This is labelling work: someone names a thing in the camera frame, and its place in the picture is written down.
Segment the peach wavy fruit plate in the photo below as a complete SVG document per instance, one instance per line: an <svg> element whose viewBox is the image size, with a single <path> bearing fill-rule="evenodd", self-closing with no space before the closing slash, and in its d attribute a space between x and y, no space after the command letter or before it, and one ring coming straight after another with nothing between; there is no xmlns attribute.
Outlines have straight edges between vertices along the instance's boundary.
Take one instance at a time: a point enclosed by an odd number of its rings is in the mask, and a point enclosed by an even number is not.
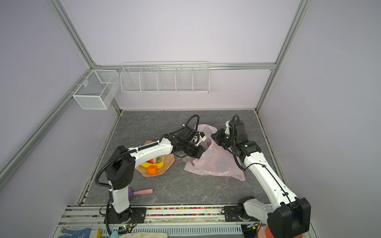
<svg viewBox="0 0 381 238"><path fill-rule="evenodd" d="M137 147L139 150L132 154L135 157L135 169L139 171L144 177L155 177L164 174L174 163L174 155L170 154L172 151L172 145L169 140L152 141L151 143L146 143L144 146ZM140 166L142 163L147 162L151 159L157 157L164 157L164 166L158 169L158 173L154 176L150 176L147 173L147 168Z"/></svg>

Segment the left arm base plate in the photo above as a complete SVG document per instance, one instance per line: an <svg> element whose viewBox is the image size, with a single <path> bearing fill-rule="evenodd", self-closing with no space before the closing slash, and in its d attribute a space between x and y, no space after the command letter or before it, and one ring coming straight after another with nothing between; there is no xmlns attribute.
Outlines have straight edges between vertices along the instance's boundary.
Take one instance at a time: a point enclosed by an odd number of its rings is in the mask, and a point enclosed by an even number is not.
<svg viewBox="0 0 381 238"><path fill-rule="evenodd" d="M113 207L106 211L104 224L140 224L146 217L145 207L130 207L122 213L117 213Z"/></svg>

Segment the lower yellow banana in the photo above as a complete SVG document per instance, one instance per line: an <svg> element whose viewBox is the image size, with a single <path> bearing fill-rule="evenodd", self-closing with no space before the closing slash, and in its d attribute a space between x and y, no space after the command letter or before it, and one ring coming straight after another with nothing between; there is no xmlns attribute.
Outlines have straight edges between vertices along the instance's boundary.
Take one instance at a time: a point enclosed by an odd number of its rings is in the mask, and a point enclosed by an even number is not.
<svg viewBox="0 0 381 238"><path fill-rule="evenodd" d="M157 157L157 163L156 164L150 164L148 162L144 162L140 166L142 166L144 168L147 168L147 167L149 167L151 165L155 165L155 166L157 166L160 169L160 168L162 168L164 166L164 161L165 161L164 157Z"/></svg>

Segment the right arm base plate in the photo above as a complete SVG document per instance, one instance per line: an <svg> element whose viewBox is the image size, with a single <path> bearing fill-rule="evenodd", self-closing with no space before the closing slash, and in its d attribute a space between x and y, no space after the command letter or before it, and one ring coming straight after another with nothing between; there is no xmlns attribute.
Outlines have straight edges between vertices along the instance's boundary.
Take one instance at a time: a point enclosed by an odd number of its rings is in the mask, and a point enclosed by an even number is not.
<svg viewBox="0 0 381 238"><path fill-rule="evenodd" d="M237 205L224 206L221 213L225 216L226 222L244 222L246 221L243 217L242 211Z"/></svg>

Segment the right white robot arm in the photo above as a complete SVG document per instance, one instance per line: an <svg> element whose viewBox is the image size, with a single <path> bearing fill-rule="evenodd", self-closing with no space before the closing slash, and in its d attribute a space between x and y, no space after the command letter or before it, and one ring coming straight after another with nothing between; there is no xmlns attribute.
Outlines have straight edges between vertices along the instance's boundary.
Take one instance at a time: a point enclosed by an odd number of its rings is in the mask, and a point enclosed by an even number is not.
<svg viewBox="0 0 381 238"><path fill-rule="evenodd" d="M256 177L269 198L269 204L253 196L240 199L237 210L241 219L255 218L266 224L275 238L295 238L309 231L310 203L298 198L276 174L258 144L248 139L239 115L235 114L227 121L226 129L219 129L211 137L232 154L240 170L250 171Z"/></svg>

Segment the purple pink scoop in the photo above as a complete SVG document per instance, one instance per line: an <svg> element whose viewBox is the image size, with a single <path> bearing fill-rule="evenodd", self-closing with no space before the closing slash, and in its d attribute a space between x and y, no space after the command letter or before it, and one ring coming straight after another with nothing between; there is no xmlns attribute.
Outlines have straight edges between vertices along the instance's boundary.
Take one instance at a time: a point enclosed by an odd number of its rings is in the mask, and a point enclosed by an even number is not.
<svg viewBox="0 0 381 238"><path fill-rule="evenodd" d="M137 196L137 195L147 195L152 193L154 193L154 189L152 188L147 188L142 190L132 190L131 187L128 187L129 200L131 200L134 196Z"/></svg>

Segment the pink plastic bag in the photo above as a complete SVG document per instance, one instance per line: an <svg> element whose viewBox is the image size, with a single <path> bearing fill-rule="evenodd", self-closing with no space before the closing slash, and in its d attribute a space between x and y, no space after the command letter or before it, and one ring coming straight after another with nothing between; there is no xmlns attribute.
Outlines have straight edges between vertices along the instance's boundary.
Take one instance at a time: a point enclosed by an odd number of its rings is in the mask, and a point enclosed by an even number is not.
<svg viewBox="0 0 381 238"><path fill-rule="evenodd" d="M232 177L245 181L244 172L238 168L233 156L211 138L211 135L217 132L217 128L201 124L198 126L198 130L206 136L206 140L200 144L205 151L199 159L185 157L183 159L186 163L184 170L201 176Z"/></svg>

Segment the orange tangerine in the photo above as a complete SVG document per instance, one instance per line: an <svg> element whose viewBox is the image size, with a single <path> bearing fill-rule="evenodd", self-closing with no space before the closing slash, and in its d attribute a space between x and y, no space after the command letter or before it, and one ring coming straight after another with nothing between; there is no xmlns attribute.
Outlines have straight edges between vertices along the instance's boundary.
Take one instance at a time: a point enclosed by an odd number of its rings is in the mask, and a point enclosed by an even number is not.
<svg viewBox="0 0 381 238"><path fill-rule="evenodd" d="M158 167L155 165L151 165L151 166L147 167L147 173L150 176L156 175L158 173Z"/></svg>

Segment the orange glove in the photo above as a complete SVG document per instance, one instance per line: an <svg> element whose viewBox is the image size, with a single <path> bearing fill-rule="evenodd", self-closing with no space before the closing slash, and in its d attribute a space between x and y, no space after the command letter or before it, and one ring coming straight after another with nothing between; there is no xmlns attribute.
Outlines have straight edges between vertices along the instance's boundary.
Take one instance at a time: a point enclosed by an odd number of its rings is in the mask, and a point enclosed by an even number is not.
<svg viewBox="0 0 381 238"><path fill-rule="evenodd" d="M261 226L257 238L274 238L268 226Z"/></svg>

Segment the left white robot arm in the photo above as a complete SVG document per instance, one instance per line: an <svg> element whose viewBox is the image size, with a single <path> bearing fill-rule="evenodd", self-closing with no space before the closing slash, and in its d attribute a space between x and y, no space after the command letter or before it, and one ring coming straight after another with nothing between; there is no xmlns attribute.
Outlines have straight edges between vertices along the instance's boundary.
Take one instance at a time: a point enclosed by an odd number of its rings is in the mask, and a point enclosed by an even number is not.
<svg viewBox="0 0 381 238"><path fill-rule="evenodd" d="M109 192L105 223L128 223L133 219L135 213L130 205L129 185L138 166L151 159L179 151L199 159L205 151L201 146L205 140L205 134L197 131L190 135L166 134L158 141L139 147L119 146L112 158L99 169L94 179L97 186L106 187Z"/></svg>

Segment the small white mesh basket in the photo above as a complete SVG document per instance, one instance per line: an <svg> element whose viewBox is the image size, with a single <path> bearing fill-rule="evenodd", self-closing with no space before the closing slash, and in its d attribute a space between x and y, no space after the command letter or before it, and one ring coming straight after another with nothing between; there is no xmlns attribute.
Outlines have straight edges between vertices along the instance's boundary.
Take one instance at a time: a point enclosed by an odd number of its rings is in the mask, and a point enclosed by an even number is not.
<svg viewBox="0 0 381 238"><path fill-rule="evenodd" d="M116 70L94 69L74 91L73 98L84 110L108 110L120 87Z"/></svg>

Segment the blue white cloth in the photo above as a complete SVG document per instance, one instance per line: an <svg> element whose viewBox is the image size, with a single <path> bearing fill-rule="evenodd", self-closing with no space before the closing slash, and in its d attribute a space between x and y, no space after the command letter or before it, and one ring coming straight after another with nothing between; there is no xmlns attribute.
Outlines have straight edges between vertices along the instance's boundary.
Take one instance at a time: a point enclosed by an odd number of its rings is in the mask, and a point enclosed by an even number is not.
<svg viewBox="0 0 381 238"><path fill-rule="evenodd" d="M91 228L84 229L66 229L63 228L59 235L59 238L90 238L92 233Z"/></svg>

